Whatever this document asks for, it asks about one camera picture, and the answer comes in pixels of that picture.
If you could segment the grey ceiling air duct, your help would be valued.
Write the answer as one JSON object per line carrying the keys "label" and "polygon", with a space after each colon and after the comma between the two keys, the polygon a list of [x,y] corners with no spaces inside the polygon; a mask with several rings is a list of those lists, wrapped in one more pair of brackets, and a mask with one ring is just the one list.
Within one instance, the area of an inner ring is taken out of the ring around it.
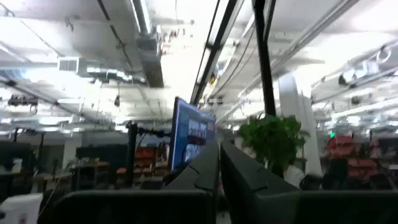
{"label": "grey ceiling air duct", "polygon": [[82,78],[92,78],[108,83],[119,83],[163,88],[165,86],[160,64],[160,43],[156,33],[138,35],[133,42],[133,52],[138,54],[138,67],[109,68],[89,63],[81,57],[60,57],[57,68],[63,72],[73,72]]}

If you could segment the green potted plant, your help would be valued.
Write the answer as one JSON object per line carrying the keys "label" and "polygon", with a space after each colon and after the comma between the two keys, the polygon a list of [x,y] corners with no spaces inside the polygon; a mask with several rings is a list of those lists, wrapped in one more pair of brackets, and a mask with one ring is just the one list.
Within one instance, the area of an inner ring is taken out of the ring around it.
{"label": "green potted plant", "polygon": [[243,146],[256,154],[255,160],[281,178],[310,137],[293,115],[252,116],[248,123],[241,125],[238,134],[243,138]]}

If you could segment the white pillar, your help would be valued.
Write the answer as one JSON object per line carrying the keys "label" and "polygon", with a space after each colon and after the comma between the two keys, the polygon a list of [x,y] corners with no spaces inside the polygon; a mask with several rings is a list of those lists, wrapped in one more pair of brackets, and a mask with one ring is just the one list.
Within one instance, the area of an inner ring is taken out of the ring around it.
{"label": "white pillar", "polygon": [[279,78],[279,101],[281,113],[284,116],[294,115],[301,122],[301,129],[309,133],[301,155],[306,159],[305,174],[322,176],[320,150],[317,141],[315,117],[310,100],[310,85],[299,79],[294,72]]}

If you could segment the monitor with blue screen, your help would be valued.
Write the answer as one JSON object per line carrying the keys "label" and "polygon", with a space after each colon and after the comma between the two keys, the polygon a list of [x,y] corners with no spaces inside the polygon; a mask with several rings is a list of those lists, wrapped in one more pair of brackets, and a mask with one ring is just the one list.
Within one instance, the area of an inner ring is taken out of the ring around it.
{"label": "monitor with blue screen", "polygon": [[215,117],[175,97],[168,168],[175,170],[194,159],[215,139]]}

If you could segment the black monitor stand pole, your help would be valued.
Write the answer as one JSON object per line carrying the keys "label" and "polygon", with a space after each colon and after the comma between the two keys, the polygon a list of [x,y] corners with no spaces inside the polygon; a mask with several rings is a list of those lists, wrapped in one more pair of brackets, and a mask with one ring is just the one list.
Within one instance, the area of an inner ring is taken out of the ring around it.
{"label": "black monitor stand pole", "polygon": [[140,145],[140,143],[136,144],[137,135],[140,134],[142,139],[144,135],[150,134],[157,136],[158,138],[163,137],[170,137],[170,132],[165,131],[158,131],[154,129],[146,129],[146,128],[139,128],[137,123],[133,121],[129,121],[126,125],[127,127],[127,165],[126,165],[126,173],[124,178],[124,183],[126,187],[132,187],[134,182],[134,162],[135,162],[135,155],[136,149]]}

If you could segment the white box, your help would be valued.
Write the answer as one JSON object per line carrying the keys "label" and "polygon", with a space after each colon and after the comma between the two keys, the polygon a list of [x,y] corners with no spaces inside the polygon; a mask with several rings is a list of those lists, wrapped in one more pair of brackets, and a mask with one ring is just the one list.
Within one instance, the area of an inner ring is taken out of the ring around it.
{"label": "white box", "polygon": [[8,197],[0,204],[0,224],[37,224],[42,193]]}

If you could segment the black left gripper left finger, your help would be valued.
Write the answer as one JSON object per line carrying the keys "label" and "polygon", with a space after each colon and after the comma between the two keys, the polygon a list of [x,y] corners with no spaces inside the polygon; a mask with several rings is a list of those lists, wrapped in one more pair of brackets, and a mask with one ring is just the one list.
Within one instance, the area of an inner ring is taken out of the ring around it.
{"label": "black left gripper left finger", "polygon": [[216,224],[220,149],[209,142],[169,183],[166,224]]}

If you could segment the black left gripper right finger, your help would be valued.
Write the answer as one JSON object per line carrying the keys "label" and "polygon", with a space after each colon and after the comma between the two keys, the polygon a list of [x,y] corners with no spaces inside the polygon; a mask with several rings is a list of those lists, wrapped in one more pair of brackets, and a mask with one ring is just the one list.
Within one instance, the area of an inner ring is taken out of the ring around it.
{"label": "black left gripper right finger", "polygon": [[228,141],[221,179],[232,224],[294,224],[300,190]]}

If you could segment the red storage bins rack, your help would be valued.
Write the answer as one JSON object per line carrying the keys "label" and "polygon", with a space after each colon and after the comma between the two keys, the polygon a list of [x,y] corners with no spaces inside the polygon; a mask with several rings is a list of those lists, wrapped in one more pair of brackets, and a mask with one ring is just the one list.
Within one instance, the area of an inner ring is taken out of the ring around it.
{"label": "red storage bins rack", "polygon": [[352,136],[333,136],[327,141],[326,172],[322,187],[327,190],[370,190],[371,177],[378,174],[378,165],[358,147]]}

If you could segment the black frame post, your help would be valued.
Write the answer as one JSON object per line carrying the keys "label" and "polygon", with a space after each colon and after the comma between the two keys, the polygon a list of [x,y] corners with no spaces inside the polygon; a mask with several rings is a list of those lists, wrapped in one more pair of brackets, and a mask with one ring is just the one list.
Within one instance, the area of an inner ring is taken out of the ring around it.
{"label": "black frame post", "polygon": [[253,0],[265,113],[276,116],[268,39],[276,0]]}

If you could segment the white plant pot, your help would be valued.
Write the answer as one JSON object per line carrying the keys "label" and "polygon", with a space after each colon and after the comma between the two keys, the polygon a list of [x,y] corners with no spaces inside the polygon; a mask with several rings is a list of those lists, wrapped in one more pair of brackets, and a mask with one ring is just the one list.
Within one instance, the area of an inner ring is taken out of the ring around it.
{"label": "white plant pot", "polygon": [[297,188],[300,188],[300,183],[304,177],[304,172],[293,165],[288,166],[287,170],[284,172],[284,180]]}

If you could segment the black frame beam with lights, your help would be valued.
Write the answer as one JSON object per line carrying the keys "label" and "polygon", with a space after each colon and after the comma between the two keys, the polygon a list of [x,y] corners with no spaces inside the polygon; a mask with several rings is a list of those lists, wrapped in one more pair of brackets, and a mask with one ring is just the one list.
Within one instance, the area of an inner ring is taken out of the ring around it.
{"label": "black frame beam with lights", "polygon": [[197,106],[222,49],[231,33],[244,0],[218,0],[195,80],[190,104]]}

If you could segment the orange storage shelf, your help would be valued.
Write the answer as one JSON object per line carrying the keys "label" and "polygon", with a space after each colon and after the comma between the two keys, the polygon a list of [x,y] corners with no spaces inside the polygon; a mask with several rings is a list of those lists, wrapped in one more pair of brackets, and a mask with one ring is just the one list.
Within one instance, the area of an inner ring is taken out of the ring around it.
{"label": "orange storage shelf", "polygon": [[169,145],[139,146],[136,149],[132,186],[161,181],[169,173]]}

